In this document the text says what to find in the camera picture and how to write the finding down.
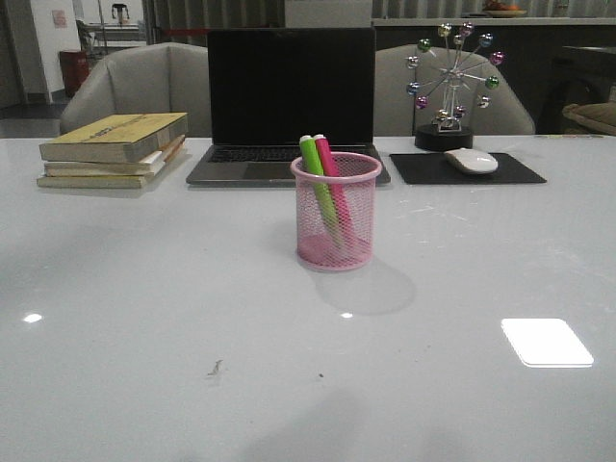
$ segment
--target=stack of books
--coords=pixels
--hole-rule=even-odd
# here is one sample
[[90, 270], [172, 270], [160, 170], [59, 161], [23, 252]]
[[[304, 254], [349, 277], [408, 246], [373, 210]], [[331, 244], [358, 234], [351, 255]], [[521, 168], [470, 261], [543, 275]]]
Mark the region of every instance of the stack of books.
[[186, 113], [110, 115], [39, 146], [46, 188], [142, 188], [180, 151]]

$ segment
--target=book spine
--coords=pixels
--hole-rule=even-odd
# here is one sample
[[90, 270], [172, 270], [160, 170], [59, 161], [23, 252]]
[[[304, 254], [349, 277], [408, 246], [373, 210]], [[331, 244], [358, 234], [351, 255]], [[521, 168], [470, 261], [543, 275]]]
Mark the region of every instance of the book spine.
[[47, 176], [126, 176], [126, 175], [150, 175], [157, 173], [165, 162], [158, 161], [148, 166], [139, 164], [98, 164], [83, 163], [75, 167], [57, 167], [55, 163], [48, 163], [44, 166], [45, 175]]
[[188, 132], [188, 119], [174, 120], [141, 140], [116, 143], [44, 143], [39, 146], [43, 161], [134, 163]]
[[41, 176], [37, 185], [42, 188], [82, 189], [138, 189], [150, 176]]

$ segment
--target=laptop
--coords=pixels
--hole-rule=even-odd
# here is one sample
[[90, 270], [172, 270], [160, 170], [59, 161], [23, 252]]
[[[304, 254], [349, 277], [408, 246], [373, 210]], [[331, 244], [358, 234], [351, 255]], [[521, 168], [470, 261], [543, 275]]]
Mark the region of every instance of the laptop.
[[[292, 187], [303, 135], [379, 158], [372, 144], [374, 29], [208, 34], [213, 145], [187, 177], [204, 187]], [[389, 183], [383, 167], [377, 184]]]

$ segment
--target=white mouse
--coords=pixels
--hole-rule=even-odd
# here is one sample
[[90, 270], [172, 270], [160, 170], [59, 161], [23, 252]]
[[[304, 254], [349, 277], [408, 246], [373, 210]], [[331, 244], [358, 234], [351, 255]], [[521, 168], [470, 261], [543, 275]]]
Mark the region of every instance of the white mouse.
[[445, 157], [454, 167], [464, 173], [483, 174], [492, 173], [499, 167], [499, 161], [487, 152], [478, 149], [452, 149], [445, 151]]

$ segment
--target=chair backrest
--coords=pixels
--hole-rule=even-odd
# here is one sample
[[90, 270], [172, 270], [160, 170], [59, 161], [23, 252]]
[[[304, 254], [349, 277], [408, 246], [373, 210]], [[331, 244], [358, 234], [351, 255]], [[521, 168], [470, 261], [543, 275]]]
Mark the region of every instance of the chair backrest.
[[[413, 98], [406, 93], [406, 86], [412, 80], [412, 73], [406, 66], [409, 56], [418, 56], [419, 67], [416, 81], [427, 83], [438, 81], [441, 71], [448, 62], [448, 50], [432, 47], [431, 52], [422, 53], [416, 45], [402, 45], [376, 52], [374, 82], [374, 134], [376, 136], [409, 136], [413, 123], [416, 126], [431, 123], [434, 114], [441, 109], [443, 88], [431, 93], [427, 108], [419, 110], [413, 105]], [[486, 58], [463, 52], [467, 61], [464, 67], [477, 77], [496, 75], [500, 80], [497, 89], [488, 90], [477, 79], [465, 79], [468, 88], [460, 92], [460, 103], [466, 106], [464, 125], [471, 127], [477, 135], [530, 135], [535, 133], [532, 118], [507, 85], [501, 73]], [[492, 101], [486, 109], [480, 109], [476, 100], [487, 94]]]
[[111, 114], [187, 112], [191, 137], [211, 137], [208, 50], [161, 43], [106, 56], [61, 115], [63, 133]]

